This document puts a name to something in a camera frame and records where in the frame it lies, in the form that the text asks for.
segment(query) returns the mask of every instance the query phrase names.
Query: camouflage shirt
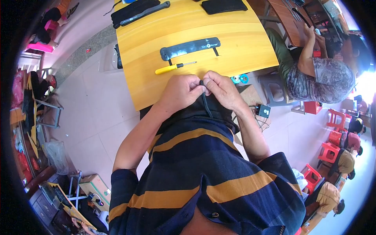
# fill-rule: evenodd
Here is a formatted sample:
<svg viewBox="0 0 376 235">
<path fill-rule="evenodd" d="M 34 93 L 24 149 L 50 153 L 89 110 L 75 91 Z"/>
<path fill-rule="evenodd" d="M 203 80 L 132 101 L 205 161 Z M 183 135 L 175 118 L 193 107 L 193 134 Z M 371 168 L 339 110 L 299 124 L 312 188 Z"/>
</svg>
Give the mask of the camouflage shirt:
<svg viewBox="0 0 376 235">
<path fill-rule="evenodd" d="M 315 77 L 306 75 L 293 65 L 287 76 L 288 95 L 301 101 L 339 103 L 350 94 L 355 86 L 352 70 L 343 62 L 314 57 Z"/>
</svg>

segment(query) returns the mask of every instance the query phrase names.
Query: green pants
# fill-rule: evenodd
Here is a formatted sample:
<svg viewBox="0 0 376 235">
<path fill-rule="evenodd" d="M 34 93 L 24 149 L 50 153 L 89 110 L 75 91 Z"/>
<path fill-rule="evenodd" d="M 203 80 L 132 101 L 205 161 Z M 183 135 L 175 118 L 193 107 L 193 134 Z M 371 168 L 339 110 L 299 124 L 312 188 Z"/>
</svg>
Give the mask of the green pants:
<svg viewBox="0 0 376 235">
<path fill-rule="evenodd" d="M 274 48 L 274 52 L 276 53 L 279 62 L 278 73 L 286 82 L 288 73 L 290 72 L 291 67 L 294 65 L 294 60 L 279 33 L 271 28 L 267 28 L 265 31 L 269 37 L 271 45 Z"/>
</svg>

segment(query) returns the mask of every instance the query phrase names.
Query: navy and mustard striped shirt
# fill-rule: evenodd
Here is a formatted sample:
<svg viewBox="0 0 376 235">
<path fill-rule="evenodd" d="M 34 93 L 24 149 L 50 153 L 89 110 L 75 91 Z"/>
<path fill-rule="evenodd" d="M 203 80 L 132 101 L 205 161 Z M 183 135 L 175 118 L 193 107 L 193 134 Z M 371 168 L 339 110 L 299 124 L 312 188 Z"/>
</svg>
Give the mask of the navy and mustard striped shirt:
<svg viewBox="0 0 376 235">
<path fill-rule="evenodd" d="M 302 193 L 285 155 L 246 161 L 224 124 L 181 120 L 157 135 L 140 181 L 111 176 L 110 234 L 179 234 L 195 206 L 238 234 L 295 234 L 305 216 Z"/>
</svg>

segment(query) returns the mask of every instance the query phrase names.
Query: stack of black pouches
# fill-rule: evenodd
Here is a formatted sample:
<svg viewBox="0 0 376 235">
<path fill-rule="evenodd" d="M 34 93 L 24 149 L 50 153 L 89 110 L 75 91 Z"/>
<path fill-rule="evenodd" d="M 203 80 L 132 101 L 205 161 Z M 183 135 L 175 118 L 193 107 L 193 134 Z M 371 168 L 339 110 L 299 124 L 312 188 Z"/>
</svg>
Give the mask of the stack of black pouches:
<svg viewBox="0 0 376 235">
<path fill-rule="evenodd" d="M 142 13 L 144 10 L 158 6 L 161 2 L 157 0 L 137 0 L 132 2 L 128 6 L 121 8 L 111 14 L 112 23 L 114 28 L 120 27 L 120 22 L 123 20 L 134 17 L 137 14 Z"/>
</svg>

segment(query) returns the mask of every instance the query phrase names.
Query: yellow shirt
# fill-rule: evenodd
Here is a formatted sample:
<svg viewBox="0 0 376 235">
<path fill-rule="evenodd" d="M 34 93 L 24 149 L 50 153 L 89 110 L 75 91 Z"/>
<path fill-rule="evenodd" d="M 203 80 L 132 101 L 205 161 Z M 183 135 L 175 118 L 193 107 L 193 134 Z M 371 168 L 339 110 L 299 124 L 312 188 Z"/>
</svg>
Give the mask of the yellow shirt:
<svg viewBox="0 0 376 235">
<path fill-rule="evenodd" d="M 336 205 L 340 203 L 340 192 L 331 183 L 325 182 L 318 193 L 316 201 L 320 204 L 319 211 L 329 213 Z"/>
<path fill-rule="evenodd" d="M 355 158 L 347 150 L 343 151 L 338 161 L 338 170 L 341 173 L 349 174 L 354 170 Z"/>
</svg>

